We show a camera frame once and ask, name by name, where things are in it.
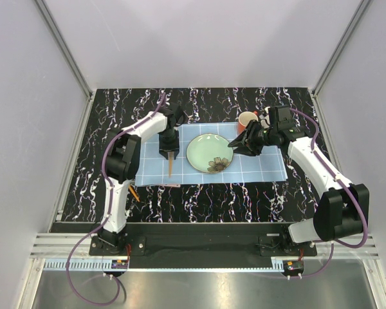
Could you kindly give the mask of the orange plastic fork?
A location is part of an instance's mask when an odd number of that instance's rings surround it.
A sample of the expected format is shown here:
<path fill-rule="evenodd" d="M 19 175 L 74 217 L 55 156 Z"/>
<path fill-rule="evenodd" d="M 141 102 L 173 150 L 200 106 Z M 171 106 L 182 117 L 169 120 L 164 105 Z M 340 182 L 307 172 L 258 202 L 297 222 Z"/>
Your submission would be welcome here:
<path fill-rule="evenodd" d="M 170 152 L 168 154 L 168 161 L 169 161 L 169 171 L 168 171 L 168 176 L 169 178 L 172 176 L 172 167 L 173 167 L 173 161 L 174 161 L 174 153 Z"/>

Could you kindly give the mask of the orange mug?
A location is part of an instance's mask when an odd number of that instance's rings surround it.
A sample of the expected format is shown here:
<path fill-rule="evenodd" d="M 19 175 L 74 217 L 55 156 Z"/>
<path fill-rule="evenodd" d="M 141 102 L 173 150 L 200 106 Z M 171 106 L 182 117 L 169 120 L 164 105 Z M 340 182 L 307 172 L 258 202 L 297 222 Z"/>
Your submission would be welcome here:
<path fill-rule="evenodd" d="M 238 116 L 237 120 L 237 133 L 241 134 L 250 123 L 251 120 L 258 120 L 257 112 L 244 111 Z"/>

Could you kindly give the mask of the blue checked placemat cloth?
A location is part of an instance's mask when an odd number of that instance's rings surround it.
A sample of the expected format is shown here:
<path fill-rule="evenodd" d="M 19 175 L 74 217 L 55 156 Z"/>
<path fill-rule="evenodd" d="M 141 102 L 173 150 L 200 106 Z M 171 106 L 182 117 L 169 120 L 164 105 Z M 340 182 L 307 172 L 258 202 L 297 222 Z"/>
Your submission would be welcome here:
<path fill-rule="evenodd" d="M 159 135 L 142 143 L 137 186 L 209 183 L 283 182 L 284 159 L 276 146 L 258 156 L 234 154 L 228 143 L 237 137 L 236 122 L 183 124 L 179 154 L 169 161 L 159 154 Z"/>

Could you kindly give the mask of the green floral plate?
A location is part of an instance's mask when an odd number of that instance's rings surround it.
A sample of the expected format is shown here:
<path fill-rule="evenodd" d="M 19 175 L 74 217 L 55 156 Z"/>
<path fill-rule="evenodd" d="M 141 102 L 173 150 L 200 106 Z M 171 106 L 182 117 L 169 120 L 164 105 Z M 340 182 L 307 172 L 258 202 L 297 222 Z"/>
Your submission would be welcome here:
<path fill-rule="evenodd" d="M 195 137 L 187 146 L 189 164 L 203 173 L 221 173 L 232 163 L 234 152 L 224 137 L 206 133 Z"/>

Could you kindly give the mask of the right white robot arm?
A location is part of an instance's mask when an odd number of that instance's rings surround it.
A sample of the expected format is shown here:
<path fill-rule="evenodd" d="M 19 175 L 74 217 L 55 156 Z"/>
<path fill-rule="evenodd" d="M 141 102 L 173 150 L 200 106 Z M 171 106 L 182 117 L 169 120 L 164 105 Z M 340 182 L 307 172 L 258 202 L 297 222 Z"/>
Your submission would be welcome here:
<path fill-rule="evenodd" d="M 264 128 L 252 120 L 229 143 L 235 153 L 258 156 L 265 146 L 277 146 L 308 177 L 320 197 L 313 218 L 292 223 L 279 239 L 281 251 L 294 255 L 308 242 L 335 241 L 348 248 L 360 248 L 368 238 L 369 190 L 355 185 L 322 154 L 304 127 L 289 124 Z"/>

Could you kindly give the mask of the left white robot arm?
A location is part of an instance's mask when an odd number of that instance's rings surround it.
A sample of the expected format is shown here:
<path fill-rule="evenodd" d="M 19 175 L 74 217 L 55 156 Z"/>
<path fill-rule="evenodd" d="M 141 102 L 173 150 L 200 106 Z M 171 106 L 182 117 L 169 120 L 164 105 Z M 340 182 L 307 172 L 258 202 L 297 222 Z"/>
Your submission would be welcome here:
<path fill-rule="evenodd" d="M 184 121 L 184 112 L 179 108 L 175 111 L 160 108 L 129 127 L 108 132 L 102 158 L 106 198 L 102 227 L 97 235 L 109 253 L 118 255 L 130 248 L 124 236 L 127 223 L 125 204 L 131 182 L 139 170 L 142 144 L 158 135 L 158 152 L 171 164 L 179 154 L 177 127 Z"/>

